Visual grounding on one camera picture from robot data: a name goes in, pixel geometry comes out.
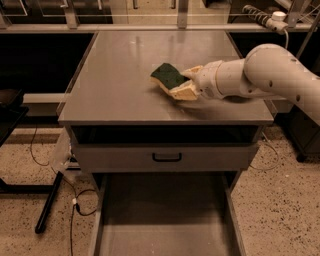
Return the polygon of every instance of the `speckled floor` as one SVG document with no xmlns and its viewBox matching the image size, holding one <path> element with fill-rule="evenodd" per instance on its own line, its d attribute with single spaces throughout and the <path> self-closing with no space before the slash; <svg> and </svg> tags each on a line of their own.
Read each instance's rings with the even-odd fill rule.
<svg viewBox="0 0 320 256">
<path fill-rule="evenodd" d="M 51 184 L 55 174 L 38 165 L 31 156 L 35 129 L 16 129 L 0 148 L 0 177 L 8 184 Z M 62 129 L 39 128 L 33 141 L 35 159 L 46 165 Z M 232 194 L 238 223 L 248 256 L 319 255 L 320 252 L 320 158 L 304 163 L 282 129 L 265 130 L 269 145 L 260 141 L 252 166 L 240 177 Z M 77 193 L 92 189 L 83 177 L 67 175 Z M 61 183 L 47 228 L 37 235 L 34 227 L 45 203 L 45 195 L 0 195 L 0 255 L 70 255 L 71 200 L 74 191 Z M 79 198 L 81 209 L 90 212 L 96 195 Z M 94 214 L 73 219 L 74 255 L 87 255 Z"/>
</svg>

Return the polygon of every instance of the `open drawer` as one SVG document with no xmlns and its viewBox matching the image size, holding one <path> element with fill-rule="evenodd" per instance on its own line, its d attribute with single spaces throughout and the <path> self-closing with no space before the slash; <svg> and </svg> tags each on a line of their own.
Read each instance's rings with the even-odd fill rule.
<svg viewBox="0 0 320 256">
<path fill-rule="evenodd" d="M 89 255 L 244 256 L 225 177 L 104 175 Z"/>
</svg>

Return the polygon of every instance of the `power cord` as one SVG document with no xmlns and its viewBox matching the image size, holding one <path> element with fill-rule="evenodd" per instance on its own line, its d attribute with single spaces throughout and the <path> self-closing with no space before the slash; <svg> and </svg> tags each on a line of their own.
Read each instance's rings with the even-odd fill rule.
<svg viewBox="0 0 320 256">
<path fill-rule="evenodd" d="M 262 133 L 262 135 L 266 140 L 264 145 L 266 145 L 267 147 L 271 148 L 275 152 L 276 157 L 277 157 L 276 163 L 274 165 L 270 166 L 270 167 L 267 167 L 267 168 L 258 168 L 258 167 L 253 166 L 252 164 L 250 164 L 250 167 L 253 168 L 253 169 L 256 169 L 258 171 L 270 171 L 270 170 L 275 169 L 279 165 L 280 156 L 279 156 L 278 151 L 272 146 L 271 141 L 267 138 L 267 136 L 264 133 Z"/>
<path fill-rule="evenodd" d="M 83 217 L 87 217 L 87 216 L 90 216 L 92 214 L 94 214 L 96 212 L 96 209 L 94 209 L 93 211 L 91 212 L 88 212 L 88 213 L 83 213 L 81 212 L 80 210 L 80 205 L 78 203 L 78 198 L 80 195 L 86 193 L 86 192 L 95 192 L 94 189 L 85 189 L 85 190 L 82 190 L 78 195 L 75 194 L 75 197 L 72 199 L 72 212 L 71 212 L 71 220 L 70 220 L 70 253 L 71 253 L 71 256 L 73 256 L 73 241 L 72 241 L 72 236 L 73 236 L 73 219 L 74 219 L 74 211 L 76 210 L 80 216 L 83 216 Z"/>
<path fill-rule="evenodd" d="M 318 10 L 319 7 L 320 7 L 320 4 L 318 4 L 317 7 L 315 7 L 311 12 L 307 13 L 306 15 L 304 15 L 303 17 L 301 17 L 300 19 L 298 19 L 298 21 L 301 21 L 301 20 L 309 17 L 310 15 L 312 15 L 316 10 Z"/>
<path fill-rule="evenodd" d="M 286 29 L 284 29 L 283 32 L 284 32 L 284 34 L 285 34 L 285 36 L 286 36 L 286 43 L 285 43 L 284 48 L 285 48 L 285 49 L 288 49 L 288 45 L 289 45 L 289 33 L 288 33 L 288 31 L 287 31 Z"/>
<path fill-rule="evenodd" d="M 35 158 L 34 154 L 33 154 L 32 146 L 33 146 L 33 141 L 34 141 L 34 139 L 35 139 L 35 137 L 36 137 L 36 134 L 37 134 L 37 130 L 38 130 L 38 125 L 36 124 L 36 128 L 35 128 L 35 130 L 34 130 L 33 137 L 32 137 L 32 140 L 31 140 L 31 142 L 30 142 L 30 147 L 29 147 L 29 148 L 30 148 L 31 157 L 32 157 L 33 161 L 34 161 L 36 164 L 38 164 L 38 165 L 40 165 L 40 166 L 48 166 L 48 165 L 49 165 L 49 161 L 48 161 L 48 163 L 46 163 L 46 164 L 39 163 L 39 162 L 37 161 L 37 159 Z"/>
</svg>

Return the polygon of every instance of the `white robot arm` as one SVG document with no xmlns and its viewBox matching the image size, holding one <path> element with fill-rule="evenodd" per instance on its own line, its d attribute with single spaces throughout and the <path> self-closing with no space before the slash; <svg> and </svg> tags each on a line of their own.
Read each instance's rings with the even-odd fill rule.
<svg viewBox="0 0 320 256">
<path fill-rule="evenodd" d="M 200 95 L 209 99 L 281 96 L 320 122 L 320 77 L 281 46 L 263 44 L 245 59 L 210 62 L 181 74 L 190 80 L 169 91 L 174 99 L 196 100 Z"/>
</svg>

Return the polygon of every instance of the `drawer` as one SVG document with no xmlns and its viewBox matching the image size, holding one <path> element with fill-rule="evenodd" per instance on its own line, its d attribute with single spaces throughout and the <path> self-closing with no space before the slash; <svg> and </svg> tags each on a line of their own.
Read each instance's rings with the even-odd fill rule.
<svg viewBox="0 0 320 256">
<path fill-rule="evenodd" d="M 72 147 L 83 171 L 223 171 L 247 169 L 256 144 L 243 146 L 114 146 L 76 144 Z"/>
</svg>

